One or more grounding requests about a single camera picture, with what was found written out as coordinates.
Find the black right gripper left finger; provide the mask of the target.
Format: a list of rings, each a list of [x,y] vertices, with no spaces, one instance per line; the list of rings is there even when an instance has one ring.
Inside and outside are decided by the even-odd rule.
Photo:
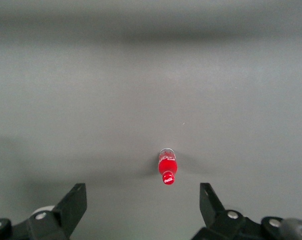
[[[68,240],[87,209],[84,183],[77,183],[52,208],[36,211],[28,219],[31,240]]]

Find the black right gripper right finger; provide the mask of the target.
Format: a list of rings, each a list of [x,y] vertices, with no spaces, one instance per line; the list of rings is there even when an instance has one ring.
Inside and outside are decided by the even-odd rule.
[[[245,217],[239,212],[225,209],[209,183],[200,184],[199,207],[205,227],[193,237],[194,240],[234,240],[245,226]]]

